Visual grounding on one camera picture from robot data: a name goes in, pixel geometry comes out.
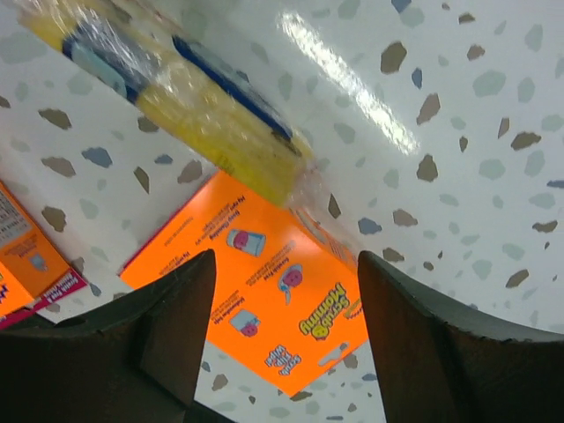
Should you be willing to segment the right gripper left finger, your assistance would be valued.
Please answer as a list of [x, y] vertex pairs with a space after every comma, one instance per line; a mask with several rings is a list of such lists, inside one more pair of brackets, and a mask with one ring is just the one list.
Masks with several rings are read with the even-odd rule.
[[90, 312], [2, 330], [2, 421], [215, 421], [194, 399], [215, 283], [207, 250]]

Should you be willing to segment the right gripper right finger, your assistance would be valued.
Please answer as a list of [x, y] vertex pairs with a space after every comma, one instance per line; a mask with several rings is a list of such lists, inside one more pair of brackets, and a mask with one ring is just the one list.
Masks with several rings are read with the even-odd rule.
[[376, 254], [360, 297], [388, 422], [561, 422], [563, 336], [478, 311]]

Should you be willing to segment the orange Scrub Mommy box back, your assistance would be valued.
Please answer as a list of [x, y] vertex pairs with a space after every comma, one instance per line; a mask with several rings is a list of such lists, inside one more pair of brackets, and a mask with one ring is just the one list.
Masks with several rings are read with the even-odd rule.
[[207, 338], [287, 395], [368, 338], [357, 259], [304, 211], [270, 204], [215, 174], [123, 266], [132, 288], [212, 250]]

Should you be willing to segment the pink Scrub Mommy box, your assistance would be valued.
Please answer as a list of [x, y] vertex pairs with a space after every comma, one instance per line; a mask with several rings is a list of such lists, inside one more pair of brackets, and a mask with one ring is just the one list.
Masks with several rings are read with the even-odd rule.
[[5, 185], [1, 186], [1, 328], [87, 286]]

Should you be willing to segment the yellow sponge pack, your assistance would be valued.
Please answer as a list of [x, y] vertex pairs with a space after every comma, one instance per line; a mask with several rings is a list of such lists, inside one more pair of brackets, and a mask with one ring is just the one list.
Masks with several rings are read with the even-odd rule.
[[148, 120], [261, 197], [314, 211], [329, 191], [308, 140], [198, 41], [139, 1], [21, 1], [19, 20]]

